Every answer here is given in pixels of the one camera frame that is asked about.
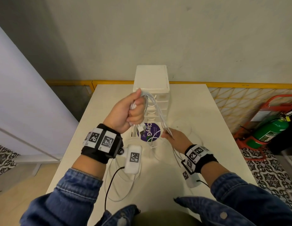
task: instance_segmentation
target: purple circular sticker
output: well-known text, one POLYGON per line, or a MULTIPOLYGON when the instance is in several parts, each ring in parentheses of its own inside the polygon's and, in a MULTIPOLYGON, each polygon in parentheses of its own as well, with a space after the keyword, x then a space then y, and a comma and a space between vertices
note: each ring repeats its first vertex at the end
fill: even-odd
POLYGON ((143 135, 141 135, 141 140, 146 142, 155 141, 160 137, 160 128, 156 123, 145 123, 146 130, 144 131, 143 135))

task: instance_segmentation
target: white table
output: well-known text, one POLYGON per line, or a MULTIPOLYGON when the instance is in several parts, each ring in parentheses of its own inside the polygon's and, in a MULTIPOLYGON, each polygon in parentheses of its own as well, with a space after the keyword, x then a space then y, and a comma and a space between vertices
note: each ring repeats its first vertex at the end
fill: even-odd
MULTIPOLYGON (((53 191, 59 179, 63 177, 68 168, 72 166, 73 162, 80 155, 82 142, 87 133, 103 122, 114 104, 132 92, 132 87, 133 85, 97 86, 47 193, 53 191)), ((255 179, 207 86, 170 85, 170 91, 171 105, 168 113, 168 125, 171 126, 175 121, 177 123, 182 121, 188 124, 188 126, 191 125, 193 132, 189 138, 192 142, 199 143, 201 138, 204 146, 214 153, 219 163, 228 170, 237 173, 247 182, 256 185, 255 179)), ((179 209, 186 211, 177 205, 173 198, 185 195, 190 196, 192 193, 195 196, 214 199, 210 189, 203 184, 191 190, 187 187, 168 142, 163 142, 160 139, 157 140, 158 144, 162 142, 155 149, 156 157, 162 160, 162 162, 159 162, 154 158, 153 151, 146 142, 142 140, 127 141, 130 138, 130 130, 124 133, 122 137, 125 146, 128 143, 142 145, 141 174, 135 181, 130 194, 124 200, 120 202, 107 200, 106 207, 111 213, 133 203, 142 212, 153 209, 179 209)), ((110 174, 113 174, 115 170, 115 163, 113 163, 110 168, 110 174)), ((107 177, 106 188, 111 180, 110 174, 107 177)), ((131 187, 131 182, 124 182, 118 176, 115 176, 113 184, 114 186, 112 185, 110 188, 108 196, 114 199, 118 199, 115 188, 117 188, 120 197, 123 197, 131 187)), ((102 186, 94 211, 91 214, 89 225, 94 225, 101 218, 104 211, 104 199, 105 192, 104 186, 102 186)))

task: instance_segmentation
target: jacket sleeve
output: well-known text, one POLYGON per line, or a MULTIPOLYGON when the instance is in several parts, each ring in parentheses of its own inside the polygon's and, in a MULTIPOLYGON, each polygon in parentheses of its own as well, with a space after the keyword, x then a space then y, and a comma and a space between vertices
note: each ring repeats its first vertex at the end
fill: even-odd
POLYGON ((33 200, 20 219, 21 225, 86 225, 102 181, 69 169, 52 193, 33 200))
POLYGON ((292 225, 292 211, 283 201, 234 173, 216 179, 211 193, 256 225, 292 225))

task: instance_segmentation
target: fire extinguisher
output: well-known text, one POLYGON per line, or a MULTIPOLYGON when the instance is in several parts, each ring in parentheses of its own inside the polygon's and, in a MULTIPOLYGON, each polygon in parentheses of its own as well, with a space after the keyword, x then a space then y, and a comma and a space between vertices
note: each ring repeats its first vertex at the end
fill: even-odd
MULTIPOLYGON (((252 133, 252 136, 260 142, 268 143, 272 138, 288 128, 289 121, 290 119, 287 115, 281 115, 271 121, 262 122, 262 125, 259 125, 259 127, 252 133)), ((258 149, 263 144, 250 139, 246 142, 246 145, 258 149)))

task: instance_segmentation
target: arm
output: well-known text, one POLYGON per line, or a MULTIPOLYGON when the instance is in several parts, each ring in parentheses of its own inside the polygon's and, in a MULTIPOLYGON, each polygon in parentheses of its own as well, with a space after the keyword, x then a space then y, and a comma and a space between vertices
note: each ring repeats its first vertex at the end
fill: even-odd
MULTIPOLYGON (((144 98, 141 90, 119 101, 103 124, 124 133, 129 122, 140 124, 144 120, 144 98), (135 109, 130 105, 135 101, 135 109)), ((58 182, 52 193, 33 200, 20 219, 21 225, 86 225, 99 195, 106 164, 80 155, 72 168, 58 182)))
MULTIPOLYGON (((173 138, 164 133, 173 148, 184 154, 192 142, 180 131, 171 129, 173 138)), ((248 184, 218 162, 208 162, 201 168, 201 175, 211 188, 217 201, 223 203, 256 225, 292 225, 292 211, 276 196, 248 184)))

